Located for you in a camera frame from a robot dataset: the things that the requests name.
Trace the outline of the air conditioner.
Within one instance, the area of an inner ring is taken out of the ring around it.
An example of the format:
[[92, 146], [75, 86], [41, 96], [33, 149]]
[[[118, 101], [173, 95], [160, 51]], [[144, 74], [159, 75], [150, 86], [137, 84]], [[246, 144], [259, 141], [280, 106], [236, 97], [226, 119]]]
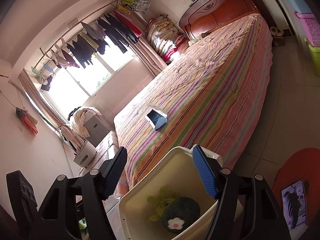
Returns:
[[9, 79], [11, 77], [11, 71], [11, 64], [4, 59], [0, 59], [0, 76]]

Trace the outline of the checkered orange white tablecloth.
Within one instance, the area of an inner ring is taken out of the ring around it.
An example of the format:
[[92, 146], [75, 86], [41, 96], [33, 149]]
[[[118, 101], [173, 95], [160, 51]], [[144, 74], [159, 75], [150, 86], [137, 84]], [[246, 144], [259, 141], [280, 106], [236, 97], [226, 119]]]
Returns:
[[[92, 169], [106, 169], [106, 165], [103, 165], [105, 161], [110, 162], [119, 150], [118, 138], [116, 132], [109, 132], [104, 139], [95, 148], [96, 155], [89, 165], [85, 168], [81, 168], [79, 176], [84, 176]], [[127, 178], [125, 171], [122, 172], [115, 191], [110, 195], [107, 200], [103, 200], [104, 210], [107, 214], [108, 220], [112, 227], [112, 230], [116, 236], [116, 239], [125, 239], [123, 228], [121, 225], [119, 202], [121, 198], [127, 194], [129, 187], [127, 184]]]

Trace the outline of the stack of folded quilts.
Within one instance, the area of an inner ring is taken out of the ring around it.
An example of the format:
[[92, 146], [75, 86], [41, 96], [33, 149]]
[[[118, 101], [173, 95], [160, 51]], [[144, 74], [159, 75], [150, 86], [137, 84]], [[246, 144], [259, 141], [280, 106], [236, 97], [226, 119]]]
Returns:
[[165, 15], [149, 19], [146, 39], [166, 64], [179, 58], [189, 47], [189, 38]]

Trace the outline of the pink curtain right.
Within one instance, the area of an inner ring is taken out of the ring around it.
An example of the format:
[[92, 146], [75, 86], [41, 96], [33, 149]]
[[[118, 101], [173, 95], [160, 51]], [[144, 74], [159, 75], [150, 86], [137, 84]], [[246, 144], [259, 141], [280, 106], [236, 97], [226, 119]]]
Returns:
[[156, 77], [167, 67], [167, 64], [143, 37], [140, 37], [136, 43], [132, 43], [131, 41], [129, 41], [129, 43], [130, 47], [144, 63], [153, 77]]

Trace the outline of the green plush toy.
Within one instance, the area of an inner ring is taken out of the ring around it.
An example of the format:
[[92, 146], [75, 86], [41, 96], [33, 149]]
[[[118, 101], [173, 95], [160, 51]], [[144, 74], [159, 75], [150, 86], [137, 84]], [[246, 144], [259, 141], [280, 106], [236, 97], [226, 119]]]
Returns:
[[176, 235], [200, 218], [201, 209], [198, 202], [189, 197], [177, 197], [167, 186], [159, 190], [159, 197], [148, 196], [146, 201], [156, 212], [149, 220], [160, 222], [165, 230]]

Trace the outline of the grey fan heater with cloth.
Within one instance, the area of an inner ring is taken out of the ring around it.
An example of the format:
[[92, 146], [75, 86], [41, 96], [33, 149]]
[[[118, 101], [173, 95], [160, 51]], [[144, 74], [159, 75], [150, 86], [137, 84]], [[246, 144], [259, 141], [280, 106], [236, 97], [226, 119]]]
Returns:
[[113, 126], [94, 107], [73, 109], [67, 120], [75, 133], [97, 147], [104, 137], [113, 130]]

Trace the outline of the orange cloth on wall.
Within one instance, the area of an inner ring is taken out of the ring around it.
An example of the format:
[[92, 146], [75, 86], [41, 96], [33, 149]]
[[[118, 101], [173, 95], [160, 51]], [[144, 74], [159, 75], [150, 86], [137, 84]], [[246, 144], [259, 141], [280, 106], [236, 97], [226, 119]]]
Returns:
[[37, 134], [37, 123], [38, 120], [35, 119], [32, 115], [28, 113], [28, 111], [24, 108], [15, 108], [15, 112], [17, 117], [21, 120], [22, 124], [33, 134]]

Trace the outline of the hanging dark clothes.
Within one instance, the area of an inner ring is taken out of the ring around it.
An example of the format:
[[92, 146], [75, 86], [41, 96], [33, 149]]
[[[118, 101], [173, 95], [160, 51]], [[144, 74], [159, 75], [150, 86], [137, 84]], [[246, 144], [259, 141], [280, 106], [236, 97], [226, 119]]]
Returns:
[[87, 24], [80, 22], [81, 29], [71, 39], [65, 41], [61, 38], [58, 43], [53, 44], [52, 48], [40, 61], [41, 67], [32, 67], [32, 72], [36, 75], [39, 82], [40, 91], [48, 91], [53, 76], [57, 70], [67, 67], [79, 68], [91, 63], [91, 56], [97, 52], [105, 52], [105, 37], [120, 49], [122, 53], [129, 47], [129, 41], [136, 41], [137, 37], [129, 30], [123, 33], [118, 30], [116, 18], [112, 14], [106, 14], [97, 18], [93, 23]]

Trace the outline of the pink plastic basket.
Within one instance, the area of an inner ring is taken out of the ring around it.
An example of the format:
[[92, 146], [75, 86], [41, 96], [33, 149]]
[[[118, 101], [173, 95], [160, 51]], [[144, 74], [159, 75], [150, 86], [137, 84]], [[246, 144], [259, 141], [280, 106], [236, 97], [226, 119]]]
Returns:
[[313, 47], [319, 47], [319, 23], [313, 14], [300, 14], [294, 12], [300, 20], [306, 34], [306, 38]]

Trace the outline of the white desk organizer box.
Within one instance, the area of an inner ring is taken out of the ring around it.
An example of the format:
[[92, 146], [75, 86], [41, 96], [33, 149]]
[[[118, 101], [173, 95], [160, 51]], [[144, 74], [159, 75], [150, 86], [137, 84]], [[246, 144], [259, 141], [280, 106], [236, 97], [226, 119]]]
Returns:
[[80, 167], [87, 167], [96, 156], [95, 147], [86, 141], [81, 150], [76, 154], [74, 162]]

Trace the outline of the striped colourful bedspread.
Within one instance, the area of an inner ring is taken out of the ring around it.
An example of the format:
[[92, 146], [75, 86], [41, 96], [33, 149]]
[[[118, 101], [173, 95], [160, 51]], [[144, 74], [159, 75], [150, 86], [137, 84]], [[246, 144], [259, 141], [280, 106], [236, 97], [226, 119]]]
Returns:
[[[174, 147], [200, 145], [233, 168], [260, 118], [272, 66], [272, 36], [265, 19], [242, 17], [190, 46], [115, 117], [125, 173], [134, 187]], [[154, 131], [150, 103], [168, 113]]]

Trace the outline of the smartphone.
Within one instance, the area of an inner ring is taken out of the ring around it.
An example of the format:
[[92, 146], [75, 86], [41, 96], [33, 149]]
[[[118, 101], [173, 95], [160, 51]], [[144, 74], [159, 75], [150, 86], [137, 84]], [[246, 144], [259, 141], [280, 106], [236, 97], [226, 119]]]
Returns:
[[282, 189], [283, 213], [288, 228], [295, 229], [306, 223], [306, 199], [301, 179]]

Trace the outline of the cream plastic trash bin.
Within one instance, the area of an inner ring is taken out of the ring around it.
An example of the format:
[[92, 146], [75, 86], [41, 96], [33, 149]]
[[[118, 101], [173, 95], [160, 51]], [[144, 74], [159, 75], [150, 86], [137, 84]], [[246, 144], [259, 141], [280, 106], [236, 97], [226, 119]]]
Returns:
[[[155, 203], [165, 196], [189, 197], [200, 206], [200, 217], [180, 234], [165, 230], [156, 214]], [[206, 193], [192, 158], [185, 147], [171, 149], [159, 163], [120, 200], [119, 213], [126, 239], [204, 239], [217, 201]]]

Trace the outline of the orange stool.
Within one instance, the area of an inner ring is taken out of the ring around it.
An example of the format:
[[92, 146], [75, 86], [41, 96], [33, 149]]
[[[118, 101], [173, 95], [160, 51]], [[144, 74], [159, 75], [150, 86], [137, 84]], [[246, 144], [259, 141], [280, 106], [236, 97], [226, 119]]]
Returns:
[[290, 225], [285, 193], [300, 202], [297, 224], [310, 226], [319, 212], [319, 149], [304, 148], [294, 153], [278, 171], [272, 192]]

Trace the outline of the window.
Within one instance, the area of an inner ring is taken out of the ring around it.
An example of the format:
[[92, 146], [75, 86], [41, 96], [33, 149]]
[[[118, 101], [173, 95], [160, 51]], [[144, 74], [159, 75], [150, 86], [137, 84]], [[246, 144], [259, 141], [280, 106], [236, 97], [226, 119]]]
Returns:
[[85, 102], [92, 99], [108, 80], [136, 58], [136, 54], [129, 48], [122, 53], [120, 49], [105, 37], [105, 52], [91, 56], [91, 63], [80, 66], [67, 67], [57, 70], [53, 76], [48, 91], [42, 91], [43, 97], [64, 117]]

